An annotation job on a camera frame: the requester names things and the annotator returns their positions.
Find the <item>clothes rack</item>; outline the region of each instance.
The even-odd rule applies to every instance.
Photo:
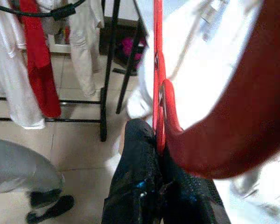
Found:
[[[102,8],[103,8],[103,10],[105,10],[105,1],[104,0],[102,1]],[[106,100],[107,100],[107,91],[108,91],[108,85],[109,85],[109,77],[110,77],[109,75],[105,76],[105,85],[100,90],[100,100],[99,101],[88,101],[88,100],[60,100],[59,101],[62,105],[67,105],[67,104],[100,105],[100,119],[46,118],[45,121],[47,121],[47,122],[99,123],[100,124],[100,139],[102,142],[106,141],[106,139],[107,139]],[[0,97],[0,101],[6,101],[6,98]],[[11,121],[11,119],[5,118],[5,117],[0,117],[0,121]]]

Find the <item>white wall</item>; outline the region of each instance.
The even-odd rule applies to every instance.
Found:
[[[112,17],[114,0],[106,0],[105,16]],[[138,20],[137,11],[133,0],[120,0],[119,18],[126,20]]]

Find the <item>gray pants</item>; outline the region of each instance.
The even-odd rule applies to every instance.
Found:
[[[25,191],[32,208],[55,204],[63,176],[42,155],[26,147],[0,140],[0,193]]]

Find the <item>tile floor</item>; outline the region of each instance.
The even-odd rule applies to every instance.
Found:
[[[102,70],[95,74],[97,89],[104,85],[106,56],[101,56]],[[68,55],[53,55],[55,83],[61,99],[85,99],[79,89]],[[107,97],[106,142],[99,140],[99,124],[47,123],[42,130],[24,130],[12,122],[0,122],[0,139],[29,147],[50,159],[66,179],[65,194],[72,194],[74,208],[42,224],[99,224],[104,198],[108,195],[112,171],[106,161],[114,155],[112,146],[125,121],[125,111],[115,114],[123,75],[112,73]],[[126,98],[137,84],[131,77]],[[99,105],[63,106],[62,116],[98,119]],[[0,117],[8,116],[6,102],[0,102]],[[29,211],[23,193],[0,194],[0,224],[24,224]]]

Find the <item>black metal rack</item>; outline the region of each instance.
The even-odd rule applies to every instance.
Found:
[[[102,0],[102,7],[103,11],[105,11],[105,0]],[[101,141],[106,141],[107,139],[107,120],[106,120],[106,100],[107,100],[107,91],[109,85],[109,78],[110,78],[110,69],[111,69],[111,60],[113,58],[113,50],[114,50],[114,39],[115,39],[115,22],[112,21],[112,36],[109,46],[109,53],[108,53],[108,63],[106,69],[106,76],[105,76],[105,86],[100,90],[100,100],[99,101],[87,101],[87,100],[60,100],[61,104],[97,104],[100,105],[100,119],[62,119],[62,118],[46,118],[45,121],[47,122],[83,122],[83,123],[99,123],[100,124],[100,139]],[[4,101],[6,98],[0,97],[0,101]],[[0,117],[0,121],[11,121],[10,118],[3,118]]]

